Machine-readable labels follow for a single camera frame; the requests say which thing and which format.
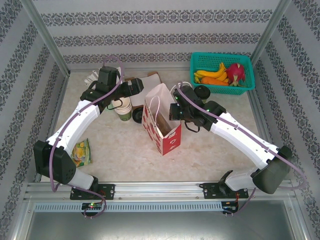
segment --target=dragon fruit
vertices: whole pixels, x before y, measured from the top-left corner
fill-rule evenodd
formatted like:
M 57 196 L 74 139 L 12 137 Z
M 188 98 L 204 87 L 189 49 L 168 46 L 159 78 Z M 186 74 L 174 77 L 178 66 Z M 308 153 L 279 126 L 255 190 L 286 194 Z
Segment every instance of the dragon fruit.
M 225 72 L 229 79 L 229 86 L 238 86 L 240 80 L 245 81 L 245 68 L 240 63 L 231 64 Z

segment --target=marble tabletop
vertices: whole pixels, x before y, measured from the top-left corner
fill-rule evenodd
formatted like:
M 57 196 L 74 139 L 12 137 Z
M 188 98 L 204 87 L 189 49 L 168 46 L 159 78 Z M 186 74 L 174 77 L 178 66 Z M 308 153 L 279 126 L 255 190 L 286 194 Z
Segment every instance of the marble tabletop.
M 169 89 L 180 81 L 189 81 L 189 71 L 159 71 Z M 56 130 L 77 106 L 87 89 L 84 79 L 90 72 L 70 75 Z M 146 77 L 146 71 L 127 71 L 125 77 Z M 211 94 L 209 100 L 222 105 L 242 125 L 255 134 L 257 126 L 246 93 Z M 222 137 L 201 129 L 194 133 L 182 124 L 181 145 L 161 156 L 141 124 L 132 119 L 121 121 L 113 110 L 105 110 L 84 132 L 88 138 L 93 163 L 83 172 L 101 182 L 218 181 L 228 170 L 251 168 L 254 164 Z

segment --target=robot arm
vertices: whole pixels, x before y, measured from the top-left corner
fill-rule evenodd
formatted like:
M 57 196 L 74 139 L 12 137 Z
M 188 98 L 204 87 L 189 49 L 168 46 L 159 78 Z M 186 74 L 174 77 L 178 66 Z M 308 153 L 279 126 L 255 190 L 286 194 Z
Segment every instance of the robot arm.
M 103 66 L 99 71 L 98 80 L 94 83 L 95 89 L 92 89 L 92 86 L 90 86 L 89 89 L 82 93 L 82 96 L 80 97 L 81 101 L 79 101 L 76 109 L 68 120 L 79 113 L 83 107 L 110 92 L 116 86 L 117 78 L 119 76 L 120 73 L 116 68 Z M 85 190 L 97 192 L 98 179 L 76 168 L 70 157 L 72 150 L 87 127 L 108 105 L 110 105 L 112 100 L 136 95 L 140 93 L 143 88 L 143 83 L 141 79 L 138 78 L 135 78 L 130 82 L 123 82 L 111 95 L 98 101 L 96 104 L 89 106 L 74 118 L 71 124 L 65 129 L 54 150 L 52 173 L 55 181 L 64 185 L 69 184 Z M 34 145 L 33 151 L 37 173 L 49 178 L 50 152 L 56 139 L 59 137 L 59 133 L 67 124 L 68 120 L 54 135 L 49 137 L 46 142 L 38 140 Z
M 285 159 L 291 157 L 292 152 L 288 147 L 283 146 L 279 149 L 277 146 L 259 138 L 238 123 L 231 114 L 218 103 L 208 101 L 204 104 L 189 86 L 183 86 L 181 87 L 181 90 L 197 106 L 235 124 L 236 126 L 239 126 L 254 137 L 257 142 L 262 143 Z M 239 131 L 222 120 L 217 120 L 216 118 L 196 109 L 179 94 L 178 90 L 175 90 L 173 95 L 177 103 L 173 103 L 170 106 L 170 120 L 184 120 L 188 129 L 189 127 L 187 123 L 192 122 L 198 127 L 198 131 L 200 130 L 200 127 L 203 127 L 207 131 L 221 136 L 243 152 L 256 166 L 244 171 L 228 171 L 219 181 L 219 189 L 221 192 L 227 194 L 231 191 L 238 191 L 240 189 L 253 187 L 257 187 L 268 194 L 273 194 L 276 191 L 280 183 L 290 171 L 290 167 L 287 164 L 277 157 L 274 157 L 269 151 L 266 151 L 242 131 Z

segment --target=red fruit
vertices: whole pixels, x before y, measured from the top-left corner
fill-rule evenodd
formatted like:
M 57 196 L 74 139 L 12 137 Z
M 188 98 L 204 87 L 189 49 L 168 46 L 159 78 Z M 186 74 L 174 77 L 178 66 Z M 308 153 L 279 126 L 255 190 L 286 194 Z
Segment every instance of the red fruit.
M 245 81 L 245 68 L 243 65 L 241 65 L 240 63 L 234 63 L 231 64 L 230 67 L 228 67 L 225 70 L 228 79 L 231 83 L 233 83 L 234 81 L 239 82 L 240 80 Z

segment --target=black lid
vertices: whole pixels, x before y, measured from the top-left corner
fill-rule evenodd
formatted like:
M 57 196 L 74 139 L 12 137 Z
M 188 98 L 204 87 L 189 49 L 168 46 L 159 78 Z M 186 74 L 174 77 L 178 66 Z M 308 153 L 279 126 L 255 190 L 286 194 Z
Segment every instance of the black lid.
M 194 89 L 195 94 L 198 96 L 198 98 L 201 98 L 201 100 L 206 100 L 210 97 L 210 90 L 206 86 L 200 85 L 197 86 Z
M 142 123 L 143 110 L 144 110 L 143 107 L 138 107 L 132 113 L 133 121 L 135 121 L 137 124 L 141 124 Z

